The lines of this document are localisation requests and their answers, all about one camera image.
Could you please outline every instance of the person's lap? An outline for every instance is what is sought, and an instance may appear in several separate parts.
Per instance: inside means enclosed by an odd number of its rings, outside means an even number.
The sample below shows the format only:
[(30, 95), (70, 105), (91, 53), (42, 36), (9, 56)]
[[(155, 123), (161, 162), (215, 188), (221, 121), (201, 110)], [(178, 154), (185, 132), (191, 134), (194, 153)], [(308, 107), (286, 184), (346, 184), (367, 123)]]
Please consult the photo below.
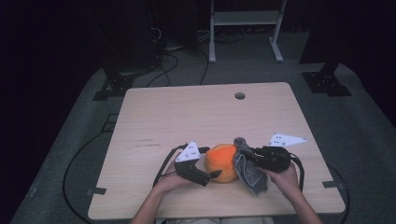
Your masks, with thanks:
[(222, 217), (200, 219), (172, 219), (166, 224), (274, 224), (271, 217)]

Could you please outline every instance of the cable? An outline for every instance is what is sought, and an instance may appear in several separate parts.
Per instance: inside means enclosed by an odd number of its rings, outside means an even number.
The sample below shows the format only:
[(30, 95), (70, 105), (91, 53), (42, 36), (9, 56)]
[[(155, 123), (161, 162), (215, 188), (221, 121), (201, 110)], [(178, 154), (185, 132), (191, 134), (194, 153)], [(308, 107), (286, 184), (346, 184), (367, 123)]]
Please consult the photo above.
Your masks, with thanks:
[(170, 69), (168, 69), (168, 70), (166, 70), (166, 71), (163, 71), (163, 73), (159, 74), (158, 76), (154, 77), (154, 78), (148, 83), (148, 85), (146, 86), (146, 88), (149, 87), (149, 85), (151, 85), (151, 83), (153, 83), (153, 82), (155, 81), (155, 79), (157, 79), (157, 78), (159, 78), (159, 77), (161, 77), (161, 76), (163, 76), (163, 75), (167, 75), (168, 72), (172, 71), (174, 68), (177, 67), (177, 65), (178, 65), (178, 58), (177, 58), (176, 56), (172, 55), (172, 54), (166, 54), (166, 55), (167, 55), (167, 56), (170, 56), (170, 57), (172, 57), (172, 58), (174, 58), (174, 59), (176, 60), (175, 65), (172, 66)]
[(205, 60), (206, 60), (206, 69), (205, 69), (204, 75), (202, 76), (201, 81), (199, 83), (200, 85), (202, 85), (202, 83), (204, 82), (204, 78), (206, 76), (207, 68), (209, 67), (209, 59), (207, 58), (207, 55), (204, 53), (203, 50), (201, 50), (201, 49), (198, 49), (198, 50), (201, 51), (204, 54)]
[(81, 215), (78, 211), (76, 211), (76, 209), (73, 208), (72, 204), (69, 202), (67, 195), (66, 195), (66, 187), (65, 187), (65, 183), (66, 183), (66, 178), (67, 178), (67, 174), (69, 173), (69, 169), (71, 167), (71, 165), (73, 164), (74, 160), (76, 159), (76, 157), (79, 155), (79, 153), (87, 146), (89, 145), (93, 140), (95, 140), (97, 137), (101, 136), (103, 133), (112, 133), (111, 130), (114, 129), (114, 126), (111, 126), (107, 129), (103, 129), (102, 131), (99, 132), (99, 134), (95, 135), (93, 138), (91, 138), (88, 142), (86, 142), (79, 150), (78, 152), (73, 156), (72, 160), (68, 163), (66, 171), (64, 172), (64, 180), (62, 183), (62, 193), (64, 196), (64, 200), (67, 204), (67, 206), (70, 208), (70, 210), (77, 216), (79, 217), (81, 220), (83, 220), (85, 223), (91, 224), (91, 222), (85, 218), (83, 215)]
[[(90, 5), (90, 3), (87, 1), (87, 0), (85, 0), (84, 1), (85, 2), (85, 4), (87, 5), (87, 8), (88, 8), (88, 10), (89, 10), (89, 13), (90, 13), (90, 15), (91, 15), (91, 17), (92, 18), (94, 18), (95, 19), (95, 16), (94, 16), (94, 14), (93, 14), (93, 11), (92, 11), (92, 8), (91, 8), (91, 5)], [(110, 43), (107, 41), (107, 38), (105, 37), (105, 34), (102, 32), (102, 30), (100, 29), (100, 27), (99, 27), (99, 24), (97, 23), (97, 21), (96, 21), (96, 23), (95, 23), (95, 27), (96, 27), (96, 30), (97, 30), (97, 32), (99, 33), (99, 35), (102, 37), (102, 39), (105, 41), (105, 43), (106, 43), (106, 45), (110, 48), (110, 50), (125, 64), (125, 65), (127, 65), (129, 68), (131, 68), (131, 69), (133, 69), (134, 71), (135, 71), (135, 73), (132, 73), (131, 75), (125, 75), (125, 76), (123, 76), (123, 77), (132, 77), (132, 78), (135, 78), (135, 76), (136, 75), (145, 75), (145, 74), (147, 74), (147, 73), (150, 73), (150, 72), (152, 72), (153, 70), (155, 70), (155, 69), (152, 69), (152, 68), (149, 68), (149, 69), (145, 69), (145, 70), (140, 70), (140, 69), (137, 69), (137, 68), (135, 68), (135, 67), (133, 67), (133, 66), (131, 66), (130, 64), (128, 64), (128, 62), (126, 62), (126, 60), (110, 45)]]
[(334, 167), (332, 167), (329, 163), (326, 162), (326, 165), (333, 170), (338, 177), (340, 177), (342, 184), (344, 185), (344, 189), (346, 191), (346, 211), (344, 213), (343, 219), (341, 220), (341, 224), (344, 224), (347, 220), (347, 216), (349, 215), (349, 209), (350, 209), (350, 195), (349, 195), (349, 188), (347, 186), (347, 182), (344, 180), (344, 178), (340, 175), (340, 173), (338, 173), (337, 170), (335, 170)]

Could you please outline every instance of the forearm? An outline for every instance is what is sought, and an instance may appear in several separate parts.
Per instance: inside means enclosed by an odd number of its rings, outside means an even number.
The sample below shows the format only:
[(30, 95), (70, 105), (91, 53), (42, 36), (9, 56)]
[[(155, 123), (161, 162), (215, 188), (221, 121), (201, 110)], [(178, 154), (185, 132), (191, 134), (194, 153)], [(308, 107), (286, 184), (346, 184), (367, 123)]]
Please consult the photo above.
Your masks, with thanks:
[(146, 200), (143, 202), (142, 206), (137, 211), (134, 218), (131, 220), (130, 224), (152, 224), (154, 223), (155, 217), (157, 215), (158, 208), (160, 207), (161, 200), (165, 192), (158, 189), (153, 189)]
[(308, 203), (305, 196), (301, 193), (293, 197), (290, 200), (293, 205), (301, 224), (321, 224), (322, 221), (318, 217), (318, 214)]

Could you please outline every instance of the human hand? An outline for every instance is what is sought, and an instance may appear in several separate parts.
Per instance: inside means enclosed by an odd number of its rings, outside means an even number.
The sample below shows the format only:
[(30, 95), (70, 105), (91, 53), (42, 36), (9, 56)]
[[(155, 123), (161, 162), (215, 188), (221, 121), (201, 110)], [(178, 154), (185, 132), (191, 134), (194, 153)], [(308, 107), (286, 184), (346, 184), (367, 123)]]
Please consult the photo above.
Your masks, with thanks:
[(270, 176), (271, 181), (277, 185), (289, 201), (302, 194), (298, 185), (297, 172), (293, 162), (290, 163), (287, 170), (281, 173), (274, 173), (260, 167), (258, 169)]
[(190, 180), (185, 179), (176, 173), (175, 161), (172, 161), (154, 188), (168, 193), (173, 189), (177, 189), (190, 183), (192, 183)]

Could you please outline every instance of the gray carpet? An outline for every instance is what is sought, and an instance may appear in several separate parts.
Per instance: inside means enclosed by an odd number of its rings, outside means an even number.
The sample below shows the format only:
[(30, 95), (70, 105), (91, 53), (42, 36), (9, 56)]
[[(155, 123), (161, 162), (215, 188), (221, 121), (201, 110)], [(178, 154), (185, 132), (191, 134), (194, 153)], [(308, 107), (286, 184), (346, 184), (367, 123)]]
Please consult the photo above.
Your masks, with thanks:
[[(204, 85), (255, 82), (288, 82), (327, 163), (345, 179), (350, 192), (346, 223), (394, 223), (396, 220), (396, 131), (361, 85), (357, 75), (340, 65), (335, 74), (352, 93), (349, 97), (313, 94), (302, 72), (318, 71), (322, 64), (299, 64), (308, 33), (281, 33), (278, 45), (285, 59), (276, 63), (268, 34), (246, 35), (231, 45), (217, 44), (217, 62), (208, 66)], [(208, 45), (200, 45), (206, 55)], [(178, 65), (169, 72), (172, 86), (199, 85), (205, 73), (205, 56), (183, 49), (173, 53)], [(163, 58), (163, 68), (175, 64)], [(139, 77), (134, 88), (143, 88), (162, 71)], [(93, 101), (106, 79), (102, 70), (92, 75), (43, 163), (31, 190), (11, 223), (84, 223), (67, 206), (63, 196), (64, 173), (69, 162), (90, 139), (99, 134), (107, 116), (119, 113), (122, 97)], [(167, 86), (165, 76), (150, 87)], [(65, 180), (72, 207), (87, 218), (111, 133), (103, 133), (76, 156)], [(335, 180), (339, 177), (332, 172)], [(346, 191), (340, 190), (344, 199)], [(325, 223), (340, 223), (343, 214), (320, 215)], [(127, 223), (128, 220), (92, 223)], [(296, 216), (275, 217), (276, 223), (297, 223)]]

